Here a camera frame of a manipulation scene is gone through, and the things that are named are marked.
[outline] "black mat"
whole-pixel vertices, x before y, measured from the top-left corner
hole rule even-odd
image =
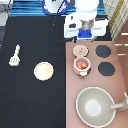
[[[111,49],[106,45],[99,45],[96,47],[96,54],[102,58],[106,58],[111,54]]]
[[[115,72],[114,66],[109,62],[101,62],[98,70],[103,76],[112,76]]]
[[[57,40],[63,39],[64,19],[57,19]],[[0,128],[66,128],[65,42],[53,41],[52,22],[53,17],[7,20],[0,51]],[[110,39],[107,34],[103,40]],[[11,67],[9,59],[17,44],[21,62]],[[34,67],[42,61],[50,62],[55,70],[45,82],[34,76]]]
[[[2,46],[2,42],[4,39],[5,30],[6,30],[5,26],[0,26],[0,48]]]

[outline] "round black pad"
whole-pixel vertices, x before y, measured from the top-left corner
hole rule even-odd
[[[103,76],[111,76],[115,72],[114,66],[109,62],[100,63],[98,66],[98,70]]]
[[[96,47],[96,54],[100,57],[106,58],[111,54],[111,49],[106,45],[99,45]]]

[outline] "ceramic bowl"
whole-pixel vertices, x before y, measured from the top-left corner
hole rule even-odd
[[[111,109],[113,98],[99,87],[82,90],[76,99],[76,110],[80,119],[94,128],[108,126],[114,119],[116,110]]]
[[[34,75],[41,81],[49,80],[54,73],[53,66],[48,62],[41,62],[36,65]]]

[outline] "white robot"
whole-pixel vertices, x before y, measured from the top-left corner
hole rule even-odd
[[[66,8],[66,2],[71,3],[76,12],[66,16],[64,24],[64,37],[77,37],[77,40],[94,40],[97,36],[104,36],[108,20],[96,20],[99,0],[47,0],[45,6],[50,13],[60,12]]]

